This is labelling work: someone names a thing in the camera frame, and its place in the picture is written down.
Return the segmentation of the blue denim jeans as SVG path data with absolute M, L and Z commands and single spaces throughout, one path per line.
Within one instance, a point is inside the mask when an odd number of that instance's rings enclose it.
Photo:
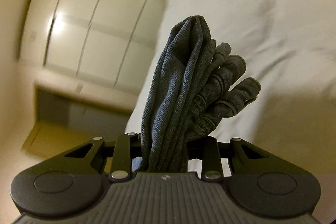
M 187 143 L 254 102 L 259 82 L 245 60 L 217 44 L 200 15 L 176 24 L 158 59 L 141 124 L 144 172 L 185 172 Z

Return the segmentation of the yellow wooden door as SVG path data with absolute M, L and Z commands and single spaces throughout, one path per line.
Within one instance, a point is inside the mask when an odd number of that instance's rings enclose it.
M 131 112 L 34 88 L 34 125 L 22 144 L 25 153 L 49 159 L 95 137 L 115 141 Z

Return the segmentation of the white duvet on bed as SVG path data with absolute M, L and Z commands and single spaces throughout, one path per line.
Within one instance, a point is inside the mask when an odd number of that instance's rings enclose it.
M 213 135 L 243 138 L 313 174 L 335 173 L 335 0 L 168 0 L 156 56 L 190 15 L 203 16 L 262 86 Z

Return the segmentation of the white wardrobe with panels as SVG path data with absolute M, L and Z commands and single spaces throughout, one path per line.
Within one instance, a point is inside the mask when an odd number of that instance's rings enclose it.
M 157 43 L 166 0 L 31 0 L 20 61 L 35 84 L 133 111 Z

